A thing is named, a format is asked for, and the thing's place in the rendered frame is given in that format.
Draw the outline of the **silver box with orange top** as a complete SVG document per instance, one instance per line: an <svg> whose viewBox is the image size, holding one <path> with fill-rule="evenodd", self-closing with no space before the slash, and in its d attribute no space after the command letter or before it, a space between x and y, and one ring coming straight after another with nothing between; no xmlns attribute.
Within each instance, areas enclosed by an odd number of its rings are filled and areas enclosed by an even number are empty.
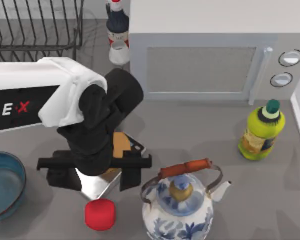
<svg viewBox="0 0 300 240"><path fill-rule="evenodd" d="M141 155L146 151L144 145L136 141L125 132L113 133L113 156L122 157L124 151L136 150ZM88 176L75 169L81 183L81 192L89 200L104 198L115 186L120 183L122 170L110 168L99 176Z"/></svg>

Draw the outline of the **red cup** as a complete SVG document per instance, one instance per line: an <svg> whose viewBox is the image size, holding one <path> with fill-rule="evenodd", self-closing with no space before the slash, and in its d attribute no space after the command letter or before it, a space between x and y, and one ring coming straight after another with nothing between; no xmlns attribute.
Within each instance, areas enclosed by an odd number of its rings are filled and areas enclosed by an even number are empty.
<svg viewBox="0 0 300 240"><path fill-rule="evenodd" d="M109 230L116 221L115 203L106 198L89 201L84 208L84 221L95 231Z"/></svg>

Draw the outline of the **blue bowl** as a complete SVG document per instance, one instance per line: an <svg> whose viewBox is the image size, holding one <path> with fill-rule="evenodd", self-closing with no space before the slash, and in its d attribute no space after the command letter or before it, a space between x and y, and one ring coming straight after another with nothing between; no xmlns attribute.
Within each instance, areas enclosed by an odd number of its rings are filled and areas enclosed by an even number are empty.
<svg viewBox="0 0 300 240"><path fill-rule="evenodd" d="M0 221L21 206L26 192L25 166L15 155L0 151Z"/></svg>

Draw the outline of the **blue and white teapot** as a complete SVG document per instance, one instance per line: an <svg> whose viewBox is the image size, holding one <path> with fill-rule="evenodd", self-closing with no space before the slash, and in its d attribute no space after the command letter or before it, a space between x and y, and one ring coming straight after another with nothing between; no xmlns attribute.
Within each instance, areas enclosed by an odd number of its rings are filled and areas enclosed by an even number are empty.
<svg viewBox="0 0 300 240"><path fill-rule="evenodd" d="M218 177L207 186L194 176L211 169ZM205 240L213 223L213 204L222 200L231 181L208 158L161 168L140 191L142 219L151 240Z"/></svg>

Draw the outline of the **microwave oven door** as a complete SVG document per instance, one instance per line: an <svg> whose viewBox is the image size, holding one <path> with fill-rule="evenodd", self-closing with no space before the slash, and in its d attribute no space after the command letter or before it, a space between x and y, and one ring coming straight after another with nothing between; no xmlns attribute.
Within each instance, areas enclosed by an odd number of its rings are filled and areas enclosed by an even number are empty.
<svg viewBox="0 0 300 240"><path fill-rule="evenodd" d="M151 100L246 101L269 43L255 34L131 34L130 70Z"/></svg>

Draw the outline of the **green bottle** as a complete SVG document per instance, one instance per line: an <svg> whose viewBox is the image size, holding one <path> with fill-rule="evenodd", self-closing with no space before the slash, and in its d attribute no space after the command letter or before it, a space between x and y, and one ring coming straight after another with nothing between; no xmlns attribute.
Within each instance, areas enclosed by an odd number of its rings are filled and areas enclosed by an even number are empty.
<svg viewBox="0 0 300 240"><path fill-rule="evenodd" d="M251 161L264 159L272 151L286 124L281 104L276 99L254 109L247 117L245 131L238 142L241 155Z"/></svg>

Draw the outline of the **dark blue and white bottle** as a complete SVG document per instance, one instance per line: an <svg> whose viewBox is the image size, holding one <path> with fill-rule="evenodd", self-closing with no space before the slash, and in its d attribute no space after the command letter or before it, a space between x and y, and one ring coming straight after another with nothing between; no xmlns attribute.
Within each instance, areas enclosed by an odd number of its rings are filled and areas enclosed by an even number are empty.
<svg viewBox="0 0 300 240"><path fill-rule="evenodd" d="M108 19L106 21L109 40L109 60L117 66L130 61L129 56L129 17L123 10L121 0L106 0Z"/></svg>

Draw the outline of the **small microwave knob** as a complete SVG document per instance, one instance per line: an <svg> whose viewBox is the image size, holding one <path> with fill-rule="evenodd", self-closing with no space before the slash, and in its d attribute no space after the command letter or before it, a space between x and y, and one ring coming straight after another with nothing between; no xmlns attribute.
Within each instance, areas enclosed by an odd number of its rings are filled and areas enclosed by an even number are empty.
<svg viewBox="0 0 300 240"><path fill-rule="evenodd" d="M293 75L289 72L275 74L270 79L270 84L275 88L282 88L289 85L293 81Z"/></svg>

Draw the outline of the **pale microwave oven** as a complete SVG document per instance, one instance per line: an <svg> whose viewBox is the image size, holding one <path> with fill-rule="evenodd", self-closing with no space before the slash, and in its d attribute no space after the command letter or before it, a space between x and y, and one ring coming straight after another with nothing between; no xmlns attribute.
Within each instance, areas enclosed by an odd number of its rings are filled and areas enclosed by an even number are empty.
<svg viewBox="0 0 300 240"><path fill-rule="evenodd" d="M300 50L300 0L131 0L132 34L256 35L273 48L256 100L289 100L300 80L300 62L279 64L283 52ZM272 76L288 72L293 80L273 87Z"/></svg>

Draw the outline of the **large microwave knob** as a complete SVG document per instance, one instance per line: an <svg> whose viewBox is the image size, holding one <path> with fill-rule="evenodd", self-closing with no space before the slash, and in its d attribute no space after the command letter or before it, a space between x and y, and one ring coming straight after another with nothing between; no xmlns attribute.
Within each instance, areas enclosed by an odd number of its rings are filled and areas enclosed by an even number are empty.
<svg viewBox="0 0 300 240"><path fill-rule="evenodd" d="M300 62L300 50L294 49L283 52L279 56L278 62L283 67L291 67L298 64Z"/></svg>

